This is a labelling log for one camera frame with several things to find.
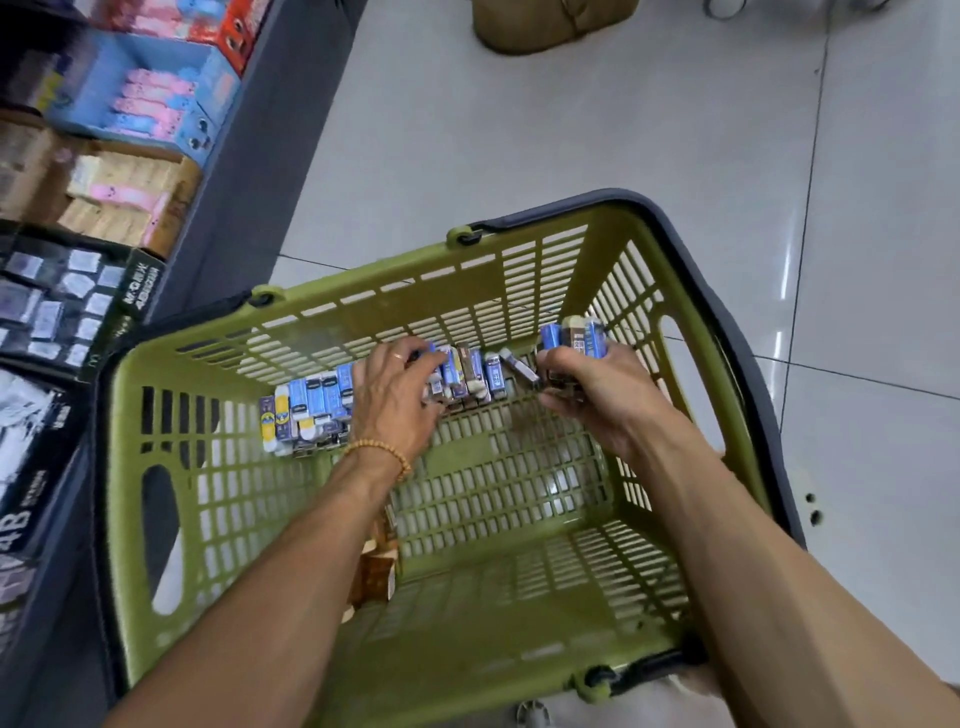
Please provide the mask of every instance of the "white floor tile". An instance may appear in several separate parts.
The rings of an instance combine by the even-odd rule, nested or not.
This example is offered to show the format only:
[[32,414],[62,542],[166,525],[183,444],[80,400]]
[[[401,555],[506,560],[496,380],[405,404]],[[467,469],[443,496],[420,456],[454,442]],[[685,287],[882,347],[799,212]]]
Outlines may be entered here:
[[297,260],[296,258],[281,255],[276,259],[274,272],[270,276],[270,284],[290,288],[294,285],[300,285],[310,280],[325,278],[326,276],[332,276],[341,272],[340,268],[334,268],[330,265],[311,263],[306,260]]
[[832,34],[792,360],[960,395],[960,3]]
[[645,683],[600,705],[585,703],[575,692],[543,702],[553,723],[563,728],[733,728],[722,698],[686,690],[675,678]]
[[507,58],[474,39],[468,2],[371,0],[283,252],[352,267],[627,187],[665,209],[754,353],[785,355],[825,38],[797,7],[718,23],[645,0]]
[[951,682],[958,440],[960,401],[790,367],[783,448],[810,552]]

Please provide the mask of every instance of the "cardboard box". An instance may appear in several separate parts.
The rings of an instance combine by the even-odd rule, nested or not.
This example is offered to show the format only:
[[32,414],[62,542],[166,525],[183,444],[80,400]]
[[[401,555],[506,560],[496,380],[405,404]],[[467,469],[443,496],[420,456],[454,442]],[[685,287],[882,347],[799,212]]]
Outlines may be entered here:
[[[224,55],[213,46],[185,40],[104,31],[90,31],[89,36],[96,58],[82,85],[64,85],[58,91],[57,101],[45,112],[51,126],[180,152],[203,167],[240,87],[240,77]],[[113,103],[123,96],[128,73],[141,68],[175,75],[192,69],[197,74],[192,96],[178,107],[178,120],[157,122],[165,137],[113,128],[117,116]]]
[[70,184],[70,175],[77,158],[86,155],[97,156],[102,152],[163,159],[178,166],[176,181],[169,190],[169,198],[158,215],[158,222],[146,244],[141,243],[141,247],[166,259],[173,252],[187,210],[193,203],[203,177],[203,172],[197,163],[180,152],[121,141],[60,137],[52,153],[46,176],[36,189],[34,198],[21,219],[25,223],[62,230],[58,226],[58,221],[73,201],[73,198],[66,194],[66,189]]
[[8,166],[0,153],[0,174],[5,177],[3,187],[6,194],[0,197],[0,217],[7,220],[21,220],[23,214],[36,195],[40,183],[46,175],[47,168],[60,138],[43,122],[39,116],[21,111],[0,109],[0,148],[4,147],[9,138],[6,125],[28,127],[38,131],[38,136],[24,150],[24,154],[15,168]]
[[29,427],[11,428],[17,430],[14,442],[4,438],[4,466],[9,472],[4,472],[0,484],[0,554],[16,553],[29,541],[86,421],[85,395],[40,386],[51,397],[42,414]]
[[82,363],[69,366],[58,361],[46,361],[25,352],[11,351],[9,347],[4,348],[0,344],[0,364],[9,363],[20,370],[37,372],[60,380],[91,382],[113,342],[136,328],[146,318],[166,265],[155,255],[139,248],[128,248],[118,243],[67,231],[21,225],[16,230],[13,244],[16,245],[16,241],[23,237],[48,240],[69,249],[101,253],[111,259],[113,265],[124,268],[120,282],[113,289],[109,305],[102,314],[98,314],[103,323],[89,344],[84,344],[89,348]]
[[230,0],[218,6],[217,14],[207,14],[204,8],[215,6],[195,0],[116,0],[107,8],[106,27],[215,45],[242,76],[270,0]]

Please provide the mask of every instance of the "metal stand leg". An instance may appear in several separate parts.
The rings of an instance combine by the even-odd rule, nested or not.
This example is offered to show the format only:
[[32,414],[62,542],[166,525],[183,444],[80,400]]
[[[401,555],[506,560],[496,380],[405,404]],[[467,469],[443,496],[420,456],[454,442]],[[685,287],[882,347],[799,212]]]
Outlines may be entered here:
[[547,728],[553,725],[550,712],[539,700],[527,700],[516,706],[518,728]]
[[704,0],[704,14],[714,20],[730,20],[747,7],[747,0]]

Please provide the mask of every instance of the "bracelet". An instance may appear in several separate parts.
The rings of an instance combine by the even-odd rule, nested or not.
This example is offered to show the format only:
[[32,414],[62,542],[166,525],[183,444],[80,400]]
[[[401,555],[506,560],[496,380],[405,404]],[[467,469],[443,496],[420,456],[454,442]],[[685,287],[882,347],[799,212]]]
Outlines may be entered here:
[[396,449],[393,445],[388,445],[387,443],[382,442],[382,441],[380,441],[380,440],[364,439],[364,440],[357,440],[357,441],[355,441],[355,442],[352,442],[352,443],[350,443],[349,445],[347,445],[347,447],[344,449],[344,453],[343,453],[342,457],[347,457],[351,452],[353,452],[353,451],[356,450],[356,449],[360,449],[360,448],[380,448],[380,449],[385,449],[385,450],[386,450],[387,452],[389,452],[393,457],[395,457],[397,460],[399,460],[399,461],[400,461],[400,467],[401,467],[403,470],[401,470],[401,471],[400,471],[400,475],[398,475],[398,476],[396,477],[396,482],[399,482],[400,480],[402,480],[403,478],[405,478],[407,475],[409,475],[410,473],[412,473],[412,472],[414,471],[414,469],[410,467],[410,461],[407,460],[407,459],[403,456],[403,454],[402,454],[398,449]]

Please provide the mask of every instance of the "shopping basket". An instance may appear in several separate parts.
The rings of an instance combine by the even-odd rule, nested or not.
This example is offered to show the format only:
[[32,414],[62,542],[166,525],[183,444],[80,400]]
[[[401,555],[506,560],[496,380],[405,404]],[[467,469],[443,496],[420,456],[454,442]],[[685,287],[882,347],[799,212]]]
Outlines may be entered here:
[[[802,542],[773,406],[743,335],[662,212],[600,190],[287,290],[257,287],[147,328],[108,359],[95,393],[95,550],[117,694],[332,468],[337,450],[264,453],[258,398],[407,333],[527,352],[541,324],[585,311],[687,409],[663,339],[664,322],[675,323],[727,465]],[[596,698],[704,659],[642,486],[531,395],[445,418],[391,494],[396,595],[340,628],[311,720],[415,725],[564,688]],[[159,608],[173,543],[180,598]]]

